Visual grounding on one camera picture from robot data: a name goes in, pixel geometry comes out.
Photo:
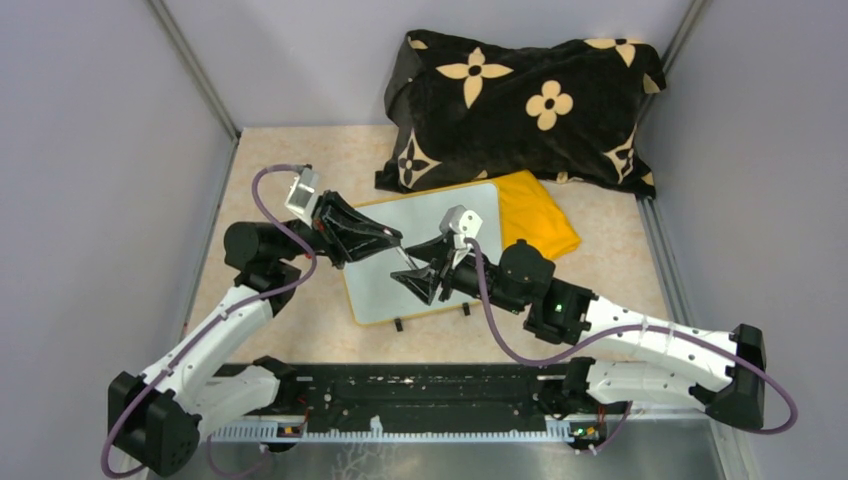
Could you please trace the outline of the red capped white marker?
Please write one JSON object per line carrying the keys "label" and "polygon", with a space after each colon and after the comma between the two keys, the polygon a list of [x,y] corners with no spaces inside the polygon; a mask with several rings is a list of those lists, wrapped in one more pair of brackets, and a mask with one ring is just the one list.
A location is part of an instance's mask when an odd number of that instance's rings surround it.
{"label": "red capped white marker", "polygon": [[397,246],[394,248],[394,251],[400,257],[400,259],[404,262],[404,265],[410,270],[419,269],[418,264],[415,260],[406,252],[406,250],[402,246]]}

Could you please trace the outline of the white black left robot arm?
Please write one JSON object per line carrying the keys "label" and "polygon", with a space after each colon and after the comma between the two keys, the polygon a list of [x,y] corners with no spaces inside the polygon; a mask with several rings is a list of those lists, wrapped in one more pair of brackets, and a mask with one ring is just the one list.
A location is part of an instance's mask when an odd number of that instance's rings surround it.
{"label": "white black left robot arm", "polygon": [[225,233],[225,262],[234,284],[204,321],[176,347],[137,375],[122,372],[108,388],[108,434],[101,468],[118,448],[161,476],[178,472],[199,443],[255,410],[292,411],[298,384],[287,365],[256,361],[231,377],[218,376],[231,354],[268,324],[315,272],[324,256],[341,269],[398,247],[403,235],[355,210],[339,193],[292,193],[293,219],[280,222],[263,203],[265,222],[237,222]]}

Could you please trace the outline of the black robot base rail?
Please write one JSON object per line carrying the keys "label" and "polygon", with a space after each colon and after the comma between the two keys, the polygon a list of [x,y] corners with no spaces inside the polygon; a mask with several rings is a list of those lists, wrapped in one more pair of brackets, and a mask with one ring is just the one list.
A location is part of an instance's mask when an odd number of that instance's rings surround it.
{"label": "black robot base rail", "polygon": [[274,443],[563,442],[599,449],[609,422],[636,403],[695,409],[758,428],[732,368],[710,390],[684,372],[646,362],[576,357],[520,364],[300,364],[185,359],[109,386],[114,445],[179,469],[208,439]]}

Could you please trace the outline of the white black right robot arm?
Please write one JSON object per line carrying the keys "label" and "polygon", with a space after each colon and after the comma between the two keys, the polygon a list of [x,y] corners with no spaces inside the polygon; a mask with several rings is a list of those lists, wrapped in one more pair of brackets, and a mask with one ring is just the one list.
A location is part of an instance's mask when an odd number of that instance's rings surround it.
{"label": "white black right robot arm", "polygon": [[497,263],[475,247],[453,263],[447,237],[411,252],[424,266],[390,276],[425,304],[458,291],[526,313],[526,331],[567,346],[560,360],[588,346],[627,357],[623,364],[579,360],[579,374],[563,385],[564,401],[576,412],[597,403],[647,402],[698,409],[738,429],[764,426],[765,342],[757,327],[700,330],[641,314],[557,279],[554,263],[524,240],[507,247]]}

